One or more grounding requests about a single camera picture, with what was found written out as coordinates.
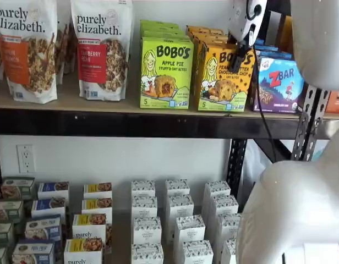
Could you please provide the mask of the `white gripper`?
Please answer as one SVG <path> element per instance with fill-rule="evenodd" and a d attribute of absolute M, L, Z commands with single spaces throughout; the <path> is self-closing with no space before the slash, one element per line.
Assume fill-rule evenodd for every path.
<path fill-rule="evenodd" d="M 228 1 L 227 44 L 237 45 L 231 57 L 231 72 L 239 72 L 240 65 L 250 50 L 249 42 L 255 42 L 263 21 L 267 0 Z"/>

